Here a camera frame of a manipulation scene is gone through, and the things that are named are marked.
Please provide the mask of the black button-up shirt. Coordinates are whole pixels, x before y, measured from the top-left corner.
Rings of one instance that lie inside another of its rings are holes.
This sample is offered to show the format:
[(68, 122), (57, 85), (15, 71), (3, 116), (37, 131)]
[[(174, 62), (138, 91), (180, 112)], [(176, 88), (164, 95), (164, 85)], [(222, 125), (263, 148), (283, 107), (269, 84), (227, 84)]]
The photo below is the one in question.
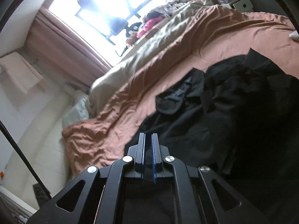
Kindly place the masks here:
[(298, 79), (255, 50), (192, 69), (138, 132), (210, 166), (272, 223), (298, 223)]

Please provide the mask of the salmon pink duvet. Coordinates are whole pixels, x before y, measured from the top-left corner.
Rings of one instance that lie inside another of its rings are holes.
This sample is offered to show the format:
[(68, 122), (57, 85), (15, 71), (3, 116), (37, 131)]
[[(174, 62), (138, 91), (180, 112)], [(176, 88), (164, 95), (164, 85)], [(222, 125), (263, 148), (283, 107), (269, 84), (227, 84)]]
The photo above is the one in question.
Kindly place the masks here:
[(131, 75), (112, 73), (93, 83), (90, 118), (63, 130), (65, 155), (73, 176), (87, 167), (111, 165), (124, 155), (142, 121), (155, 110), (155, 97), (196, 68), (254, 49), (284, 72), (298, 76), (298, 42), (291, 21), (265, 12), (241, 13), (214, 5), (200, 7), (175, 41), (147, 58)]

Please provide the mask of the light green pillow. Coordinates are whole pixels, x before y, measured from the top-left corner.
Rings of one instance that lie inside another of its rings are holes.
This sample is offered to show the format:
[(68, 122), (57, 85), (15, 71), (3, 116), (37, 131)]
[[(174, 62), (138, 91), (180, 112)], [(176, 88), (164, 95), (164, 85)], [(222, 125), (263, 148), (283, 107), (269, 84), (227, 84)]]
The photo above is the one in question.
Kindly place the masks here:
[(87, 98), (80, 99), (63, 117), (63, 129), (75, 124), (78, 121), (89, 119), (89, 112), (86, 108)]

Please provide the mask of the beige blanket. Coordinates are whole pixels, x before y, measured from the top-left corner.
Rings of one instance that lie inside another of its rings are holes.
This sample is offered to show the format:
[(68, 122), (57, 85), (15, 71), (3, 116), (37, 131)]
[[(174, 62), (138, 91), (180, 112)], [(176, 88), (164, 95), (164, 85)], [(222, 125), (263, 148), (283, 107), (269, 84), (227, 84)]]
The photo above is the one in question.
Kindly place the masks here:
[(175, 41), (200, 8), (203, 8), (203, 5), (195, 1), (182, 6), (172, 18), (162, 20), (138, 39), (119, 64), (96, 79), (86, 100), (89, 116), (91, 118), (97, 116), (116, 91), (153, 57)]

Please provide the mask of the cream padded headboard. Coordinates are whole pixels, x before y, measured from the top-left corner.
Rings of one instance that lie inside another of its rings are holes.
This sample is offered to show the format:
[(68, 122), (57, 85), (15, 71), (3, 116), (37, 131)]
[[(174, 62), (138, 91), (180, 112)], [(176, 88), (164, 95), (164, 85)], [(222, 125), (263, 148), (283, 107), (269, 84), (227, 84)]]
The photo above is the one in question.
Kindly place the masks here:
[[(62, 117), (82, 98), (88, 97), (77, 93), (72, 99), (62, 91), (37, 115), (18, 142), (52, 196), (72, 179), (70, 164), (65, 156)], [(1, 191), (30, 212), (35, 212), (39, 209), (33, 191), (36, 183), (18, 154), (13, 153), (4, 174)]]

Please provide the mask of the pink left curtain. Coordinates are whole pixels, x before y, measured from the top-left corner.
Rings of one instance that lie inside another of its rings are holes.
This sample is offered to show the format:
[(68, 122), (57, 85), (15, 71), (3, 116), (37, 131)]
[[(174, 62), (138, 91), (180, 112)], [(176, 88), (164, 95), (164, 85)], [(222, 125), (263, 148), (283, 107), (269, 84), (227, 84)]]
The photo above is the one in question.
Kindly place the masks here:
[(47, 68), (80, 88), (89, 89), (112, 69), (91, 45), (44, 7), (37, 12), (25, 45)]

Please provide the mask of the hanging beige cloth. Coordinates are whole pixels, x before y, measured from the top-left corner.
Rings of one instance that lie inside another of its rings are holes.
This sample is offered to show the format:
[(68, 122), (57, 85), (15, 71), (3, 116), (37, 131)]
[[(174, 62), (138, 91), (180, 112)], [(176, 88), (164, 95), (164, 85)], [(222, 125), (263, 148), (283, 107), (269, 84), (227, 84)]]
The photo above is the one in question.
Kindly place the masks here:
[(31, 88), (44, 80), (42, 75), (17, 52), (2, 57), (1, 67), (7, 72), (17, 89), (26, 95)]

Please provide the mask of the white nightstand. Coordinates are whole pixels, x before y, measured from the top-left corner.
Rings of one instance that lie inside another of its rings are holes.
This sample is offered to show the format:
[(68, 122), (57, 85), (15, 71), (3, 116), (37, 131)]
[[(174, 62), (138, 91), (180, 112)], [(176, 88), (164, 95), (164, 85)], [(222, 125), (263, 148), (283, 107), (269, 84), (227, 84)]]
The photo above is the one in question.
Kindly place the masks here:
[(235, 9), (241, 13), (254, 12), (253, 10), (254, 7), (253, 4), (251, 3), (251, 0), (232, 0), (227, 4), (222, 4), (222, 6), (229, 9)]

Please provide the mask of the cream folded blanket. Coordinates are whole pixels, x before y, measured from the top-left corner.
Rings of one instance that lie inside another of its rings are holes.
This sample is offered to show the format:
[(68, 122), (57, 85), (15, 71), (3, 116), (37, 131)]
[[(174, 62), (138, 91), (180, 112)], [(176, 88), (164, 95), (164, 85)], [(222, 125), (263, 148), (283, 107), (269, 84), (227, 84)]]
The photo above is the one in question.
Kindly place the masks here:
[(299, 41), (299, 34), (298, 34), (298, 32), (296, 30), (294, 32), (290, 33), (289, 37), (291, 39), (293, 39), (294, 41)]

